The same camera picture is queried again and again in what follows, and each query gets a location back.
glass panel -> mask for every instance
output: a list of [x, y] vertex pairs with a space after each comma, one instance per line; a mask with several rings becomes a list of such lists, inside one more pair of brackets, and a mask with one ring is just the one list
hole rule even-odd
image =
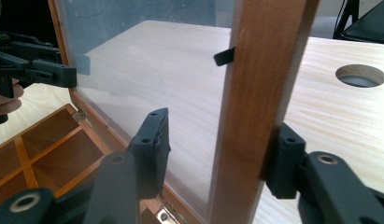
[[206, 217], [234, 1], [57, 1], [78, 92], [134, 136], [168, 107], [167, 184]]

light wood surface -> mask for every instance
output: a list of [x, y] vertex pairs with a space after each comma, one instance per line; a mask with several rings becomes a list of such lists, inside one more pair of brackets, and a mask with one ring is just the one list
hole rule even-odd
[[34, 84], [25, 89], [21, 101], [21, 108], [8, 114], [8, 121], [0, 124], [0, 144], [70, 104], [70, 97], [68, 89]]
[[[169, 185], [187, 203], [193, 199], [182, 191], [207, 197], [224, 81], [211, 57], [227, 48], [229, 34], [145, 21], [87, 53], [92, 73], [79, 76], [82, 94], [130, 135], [146, 113], [170, 108], [168, 171], [183, 185]], [[384, 46], [310, 38], [286, 121], [305, 138], [308, 151], [343, 157], [369, 187], [384, 191], [384, 84], [360, 89], [337, 80], [336, 69], [353, 63], [384, 72]], [[300, 222], [296, 201], [274, 200], [265, 189], [255, 222], [279, 220]]]
[[[206, 29], [205, 27], [200, 26], [195, 27], [202, 33]], [[171, 26], [170, 28], [171, 29], [169, 30], [172, 33], [167, 32], [168, 35], [166, 37], [169, 38], [171, 34], [178, 36], [179, 42], [177, 42], [177, 45], [167, 48], [170, 44], [174, 44], [173, 40], [169, 40], [164, 42], [167, 43], [167, 46], [156, 46], [150, 48], [150, 51], [147, 52], [138, 49], [138, 46], [136, 46], [135, 42], [132, 42], [130, 38], [121, 40], [121, 36], [118, 36], [113, 40], [113, 43], [116, 44], [111, 45], [107, 43], [107, 46], [110, 46], [110, 48], [101, 46], [102, 48], [110, 49], [110, 51], [107, 51], [107, 54], [104, 54], [105, 57], [109, 59], [119, 59], [118, 57], [121, 57], [121, 62], [116, 65], [118, 67], [114, 67], [114, 63], [105, 62], [103, 64], [110, 64], [111, 66], [109, 67], [109, 71], [103, 71], [102, 66], [100, 67], [99, 64], [92, 63], [92, 66], [97, 66], [93, 67], [92, 71], [97, 69], [99, 72], [102, 72], [102, 74], [106, 74], [106, 79], [115, 78], [118, 71], [120, 71], [119, 73], [124, 72], [123, 70], [120, 70], [120, 68], [125, 67], [124, 62], [129, 62], [132, 59], [131, 64], [133, 64], [134, 67], [142, 66], [144, 64], [142, 67], [145, 69], [152, 69], [153, 64], [161, 64], [163, 70], [158, 71], [157, 68], [154, 68], [153, 70], [160, 72], [158, 74], [163, 76], [163, 74], [167, 72], [166, 69], [177, 69], [178, 71], [181, 71], [181, 66], [178, 68], [172, 67], [174, 62], [189, 63], [191, 66], [198, 64], [199, 66], [194, 68], [194, 70], [191, 68], [186, 70], [186, 77], [194, 77], [194, 79], [188, 78], [186, 81], [190, 83], [192, 88], [195, 88], [195, 91], [190, 93], [190, 90], [183, 90], [182, 87], [179, 87], [180, 90], [174, 90], [165, 85], [170, 82], [176, 84], [178, 81], [177, 78], [181, 77], [169, 80], [165, 78], [156, 79], [155, 76], [152, 76], [146, 77], [147, 79], [143, 78], [143, 80], [157, 81], [149, 86], [142, 81], [137, 82], [138, 77], [135, 77], [135, 79], [126, 80], [127, 83], [124, 84], [125, 86], [121, 85], [121, 83], [114, 86], [106, 86], [106, 91], [97, 91], [93, 88], [89, 88], [85, 93], [88, 94], [90, 98], [94, 97], [94, 95], [96, 95], [96, 97], [101, 97], [100, 95], [102, 94], [105, 95], [107, 98], [99, 98], [100, 100], [98, 103], [109, 105], [111, 109], [114, 109], [115, 111], [113, 113], [119, 114], [118, 117], [121, 120], [120, 124], [127, 123], [127, 125], [130, 125], [130, 123], [135, 123], [133, 124], [135, 125], [135, 128], [138, 126], [139, 117], [144, 118], [145, 114], [142, 113], [135, 117], [134, 115], [136, 112], [125, 114], [124, 111], [127, 111], [127, 113], [130, 112], [128, 110], [121, 110], [119, 106], [126, 102], [126, 99], [131, 100], [130, 105], [134, 104], [138, 107], [144, 107], [144, 110], [150, 110], [151, 107], [156, 108], [160, 105], [170, 105], [174, 102], [180, 103], [180, 105], [174, 107], [173, 110], [170, 110], [170, 123], [177, 123], [179, 125], [178, 128], [171, 129], [171, 132], [180, 134], [178, 143], [173, 144], [173, 140], [175, 139], [174, 137], [171, 139], [174, 151], [171, 152], [170, 158], [177, 164], [188, 164], [187, 167], [184, 168], [188, 169], [188, 172], [183, 173], [183, 169], [179, 169], [176, 172], [179, 172], [179, 175], [185, 175], [184, 179], [190, 181], [190, 188], [199, 190], [206, 188], [204, 187], [206, 183], [209, 184], [209, 167], [212, 164], [205, 164], [205, 162], [212, 161], [213, 152], [206, 150], [206, 148], [210, 147], [206, 146], [205, 141], [212, 141], [208, 138], [207, 133], [196, 132], [194, 128], [195, 126], [203, 125], [198, 130], [201, 128], [212, 130], [212, 126], [217, 125], [219, 110], [216, 112], [206, 112], [205, 116], [198, 116], [195, 113], [198, 113], [199, 111], [209, 111], [211, 108], [215, 107], [213, 106], [216, 104], [214, 99], [216, 97], [220, 97], [221, 99], [220, 94], [218, 95], [215, 93], [212, 96], [212, 92], [221, 92], [220, 81], [223, 81], [224, 70], [221, 68], [220, 70], [214, 70], [207, 75], [209, 79], [199, 81], [199, 79], [201, 79], [201, 73], [206, 71], [202, 70], [201, 67], [204, 66], [202, 64], [205, 64], [205, 62], [211, 60], [211, 58], [206, 56], [198, 61], [186, 61], [180, 58], [179, 54], [170, 54], [170, 51], [182, 52], [186, 47], [179, 49], [181, 46], [193, 46], [193, 48], [189, 48], [189, 50], [195, 52], [197, 59], [197, 56], [199, 55], [198, 50], [205, 52], [206, 55], [209, 54], [212, 56], [213, 53], [227, 48], [230, 32], [226, 29], [218, 29], [216, 32], [212, 32], [215, 29], [207, 29], [209, 32], [205, 33], [206, 35], [203, 36], [205, 38], [204, 41], [211, 40], [212, 42], [208, 44], [209, 49], [205, 49], [203, 48], [202, 43], [206, 44], [206, 42], [203, 42], [201, 39], [195, 39], [199, 44], [191, 44], [190, 41], [194, 38], [192, 33], [197, 32], [196, 30], [191, 31], [192, 26], [177, 25]], [[161, 41], [165, 41], [165, 38], [157, 38], [157, 35], [154, 35], [153, 37], [152, 39], [156, 39], [161, 44], [163, 43]], [[187, 41], [184, 45], [182, 45], [180, 41], [182, 38], [185, 42]], [[143, 42], [146, 41], [146, 39], [141, 37], [139, 37], [139, 39], [142, 39], [141, 42], [144, 43], [143, 45], [147, 45], [146, 42]], [[128, 46], [127, 48], [119, 47], [119, 44], [122, 43], [126, 45], [126, 43], [130, 43], [130, 41], [134, 43], [133, 46]], [[172, 55], [172, 58], [157, 58], [150, 54], [152, 51], [154, 52], [158, 50], [164, 50], [167, 55]], [[90, 52], [92, 60], [94, 57], [99, 57], [98, 52], [100, 51], [97, 51], [96, 54]], [[129, 57], [125, 57], [125, 52], [131, 52], [133, 54]], [[291, 103], [285, 120], [307, 141], [307, 151], [323, 150], [342, 157], [368, 187], [384, 192], [384, 84], [375, 88], [361, 89], [347, 86], [337, 80], [335, 77], [337, 68], [346, 64], [355, 63], [371, 65], [384, 72], [384, 46], [310, 38], [298, 72]], [[120, 77], [115, 78], [115, 80], [121, 81]], [[171, 95], [169, 100], [158, 104], [152, 104], [151, 102], [148, 104], [146, 101], [147, 99], [151, 99], [151, 96], [147, 96], [143, 92], [140, 93], [141, 95], [121, 95], [118, 92], [117, 94], [114, 94], [113, 92], [115, 91], [112, 91], [112, 93], [109, 93], [108, 91], [118, 90], [120, 88], [131, 89], [134, 88], [135, 85], [140, 85], [143, 87], [143, 90], [147, 90], [148, 88], [153, 88], [154, 85], [157, 84], [160, 84], [159, 87], [162, 89], [162, 92], [159, 92], [160, 94], [164, 92]], [[18, 114], [17, 119], [12, 118], [12, 114], [10, 114], [10, 121], [6, 123], [8, 126], [6, 126], [6, 128], [5, 126], [0, 127], [0, 134], [11, 133], [9, 136], [13, 136], [24, 129], [20, 128], [20, 125], [28, 126], [27, 124], [24, 124], [27, 123], [27, 119], [36, 116], [36, 119], [31, 121], [36, 122], [39, 120], [38, 117], [42, 118], [45, 116], [43, 112], [48, 111], [47, 113], [49, 113], [51, 105], [53, 105], [53, 111], [55, 110], [54, 107], [58, 108], [59, 106], [68, 103], [66, 99], [67, 90], [65, 91], [65, 94], [53, 93], [52, 91], [49, 91], [46, 86], [39, 87], [38, 90], [35, 90], [32, 87], [29, 90], [26, 89], [26, 93], [22, 98], [23, 106], [21, 110], [17, 111], [20, 114]], [[60, 99], [59, 102], [63, 103], [54, 103], [54, 100], [51, 97], [58, 97]], [[197, 103], [199, 102], [206, 102], [206, 108], [198, 109], [199, 104]], [[176, 118], [173, 118], [175, 116], [171, 117], [173, 114], [177, 114], [177, 111], [178, 113], [182, 113], [184, 110], [186, 110], [186, 114], [192, 114], [192, 119], [181, 122]], [[215, 140], [216, 132], [210, 132], [210, 137], [213, 137]], [[194, 142], [186, 144], [188, 138], [192, 135], [196, 135], [193, 139]], [[177, 152], [178, 146], [191, 147], [192, 150], [190, 152], [184, 152], [185, 155], [182, 155], [183, 151]], [[202, 176], [193, 172], [193, 169], [197, 166], [203, 168], [201, 169]], [[296, 200], [275, 200], [270, 195], [270, 192], [267, 189], [264, 189], [263, 195], [259, 201], [259, 207], [254, 223], [300, 223], [296, 204]]]
[[[363, 183], [384, 192], [384, 84], [356, 88], [335, 71], [366, 64], [384, 72], [384, 46], [310, 38], [285, 121], [306, 150], [342, 157]], [[277, 201], [265, 188], [254, 223], [300, 223], [297, 201]]]

wooden frame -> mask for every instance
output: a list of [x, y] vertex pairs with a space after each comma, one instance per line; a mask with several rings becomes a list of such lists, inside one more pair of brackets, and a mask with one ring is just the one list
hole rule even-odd
[[112, 151], [76, 113], [65, 105], [0, 145], [0, 204], [23, 189], [49, 188], [60, 197], [93, 178]]
[[[63, 62], [68, 63], [61, 22], [49, 0]], [[263, 186], [264, 167], [278, 127], [284, 119], [293, 82], [306, 45], [318, 0], [236, 1], [231, 46], [235, 62], [228, 66], [220, 131], [210, 193], [208, 223], [250, 223]], [[100, 117], [70, 90], [81, 109], [111, 147], [126, 147], [109, 118]], [[164, 197], [192, 223], [204, 223], [175, 192]]]

clamp jaw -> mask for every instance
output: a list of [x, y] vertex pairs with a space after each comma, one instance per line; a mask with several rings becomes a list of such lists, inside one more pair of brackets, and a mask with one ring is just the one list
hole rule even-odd
[[384, 194], [366, 187], [341, 158], [305, 153], [306, 142], [282, 126], [267, 187], [278, 199], [300, 192], [303, 223], [384, 223]]
[[[60, 52], [52, 44], [32, 36], [0, 33], [0, 95], [14, 98], [12, 78], [64, 88], [77, 85], [76, 68], [61, 64]], [[0, 115], [0, 124], [7, 120], [7, 115]]]

wooden box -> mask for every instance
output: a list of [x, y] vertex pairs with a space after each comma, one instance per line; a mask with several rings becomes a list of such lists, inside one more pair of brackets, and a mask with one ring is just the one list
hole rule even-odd
[[[154, 13], [141, 16], [140, 6], [127, 1], [86, 2], [49, 0], [63, 61], [80, 72], [78, 87], [69, 91], [78, 112], [66, 105], [0, 146], [0, 197], [35, 187], [59, 196], [92, 179], [102, 157], [125, 150], [146, 112], [162, 106], [174, 124], [173, 150], [163, 194], [141, 208], [152, 214], [175, 208], [185, 223], [251, 223], [255, 214], [268, 223], [300, 222], [295, 201], [280, 202], [263, 189], [284, 119], [305, 138], [307, 151], [355, 158], [352, 146], [384, 164], [384, 157], [356, 147], [377, 140], [371, 133], [384, 120], [384, 109], [376, 111], [384, 104], [384, 84], [360, 93], [335, 77], [337, 68], [352, 63], [384, 71], [384, 47], [311, 38], [302, 60], [318, 1], [236, 1], [232, 30], [150, 21], [145, 17]], [[118, 15], [143, 21], [120, 32]], [[235, 47], [234, 61], [218, 68], [212, 56], [229, 47]], [[350, 103], [355, 95], [362, 100]], [[365, 104], [375, 106], [360, 112]], [[347, 127], [337, 125], [340, 120]], [[377, 151], [384, 146], [378, 139]], [[366, 161], [357, 158], [358, 175], [384, 191], [384, 179], [372, 180], [375, 171], [364, 170]]]
[[48, 188], [59, 197], [92, 180], [111, 151], [78, 116], [65, 105], [0, 146], [0, 204], [23, 189]]

